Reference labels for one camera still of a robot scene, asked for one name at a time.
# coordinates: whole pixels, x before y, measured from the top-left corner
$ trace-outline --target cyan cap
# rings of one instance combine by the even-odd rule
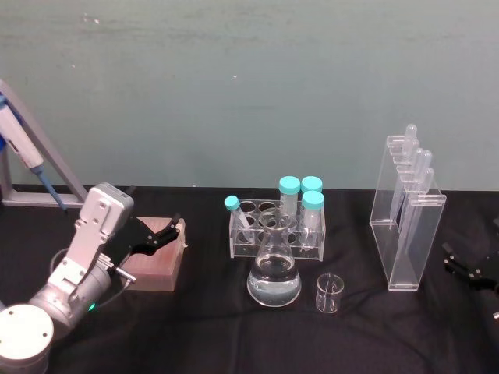
[[[303,194],[302,205],[305,209],[320,210],[324,206],[324,195],[317,191],[307,191]]]
[[[299,192],[299,179],[297,177],[287,176],[279,180],[279,191],[285,195],[295,195]]]
[[[322,192],[322,181],[318,177],[308,176],[302,179],[302,192]]]
[[[230,195],[225,198],[225,207],[231,212],[239,208],[239,205],[241,205],[241,203],[236,196]]]

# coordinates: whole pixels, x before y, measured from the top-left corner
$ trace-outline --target wooden block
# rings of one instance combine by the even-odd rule
[[[152,231],[158,232],[165,228],[171,218],[138,217]],[[141,253],[130,256],[122,268],[137,278],[129,290],[138,291],[174,291],[179,275],[180,263],[184,253],[186,222],[181,219],[177,224],[179,236],[173,242],[159,248],[153,256]]]

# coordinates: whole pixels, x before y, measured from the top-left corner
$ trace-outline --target erlenmeyer flask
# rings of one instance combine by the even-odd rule
[[[302,289],[288,228],[293,219],[278,210],[263,212],[259,223],[264,236],[246,282],[249,294],[261,305],[284,306],[293,302]]]

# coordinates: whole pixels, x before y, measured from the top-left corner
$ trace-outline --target teal wall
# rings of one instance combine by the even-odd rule
[[[415,123],[442,188],[497,189],[498,20],[495,0],[0,0],[0,77],[86,184],[374,188]]]

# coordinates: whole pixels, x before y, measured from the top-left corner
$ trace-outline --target black table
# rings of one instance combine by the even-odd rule
[[[302,293],[282,309],[246,291],[251,259],[230,259],[223,199],[275,199],[266,189],[139,188],[134,213],[186,219],[174,293],[127,291],[51,352],[53,373],[485,373],[499,371],[499,301],[470,291],[443,268],[450,241],[470,258],[497,250],[499,194],[448,192],[417,292],[389,292],[368,225],[372,191],[326,191],[324,261],[298,260]],[[26,302],[46,282],[50,258],[67,247],[77,212],[0,210],[0,299]],[[340,312],[314,306],[315,280],[340,275]]]

